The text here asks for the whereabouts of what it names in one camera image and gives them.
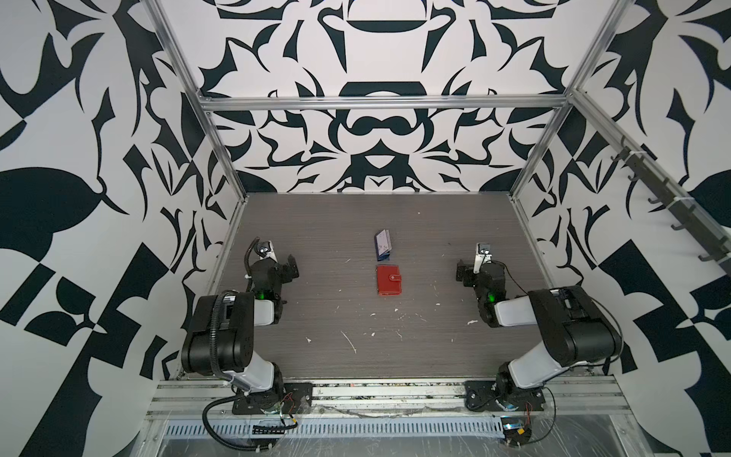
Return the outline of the blue card stand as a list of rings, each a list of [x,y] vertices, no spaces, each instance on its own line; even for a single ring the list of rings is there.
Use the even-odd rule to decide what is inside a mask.
[[[392,251],[392,242],[390,232],[387,228],[380,230],[374,236],[374,245],[376,251],[376,259],[378,262],[390,259]]]

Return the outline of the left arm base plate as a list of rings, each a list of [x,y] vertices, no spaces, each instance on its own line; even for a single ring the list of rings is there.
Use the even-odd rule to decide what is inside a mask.
[[[313,396],[312,383],[285,383],[274,385],[271,390],[236,394],[234,415],[281,414],[288,416],[310,407]]]

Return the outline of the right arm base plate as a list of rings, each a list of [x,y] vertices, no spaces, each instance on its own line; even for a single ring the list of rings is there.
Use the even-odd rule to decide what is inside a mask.
[[[464,382],[464,406],[472,412],[543,411],[545,404],[541,388],[522,390],[503,379]]]

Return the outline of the red card holder wallet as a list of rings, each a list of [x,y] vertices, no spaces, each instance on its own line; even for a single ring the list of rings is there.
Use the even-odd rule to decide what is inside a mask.
[[[398,266],[381,265],[376,268],[377,291],[380,296],[402,293],[402,276]]]

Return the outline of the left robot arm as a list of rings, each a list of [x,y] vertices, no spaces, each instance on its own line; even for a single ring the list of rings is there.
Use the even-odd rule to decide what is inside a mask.
[[[249,395],[284,395],[282,373],[254,348],[255,329],[280,322],[283,285],[299,277],[294,256],[264,257],[249,267],[246,291],[200,298],[181,350],[184,372],[214,376]]]

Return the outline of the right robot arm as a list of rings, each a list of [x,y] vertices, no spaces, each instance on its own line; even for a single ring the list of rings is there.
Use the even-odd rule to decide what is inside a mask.
[[[535,289],[509,299],[508,268],[497,262],[459,261],[455,278],[473,289],[481,319],[493,329],[535,326],[541,342],[499,367],[490,388],[468,387],[466,406],[481,411],[495,403],[505,411],[531,405],[546,383],[574,367],[591,367],[621,355],[624,337],[582,287]]]

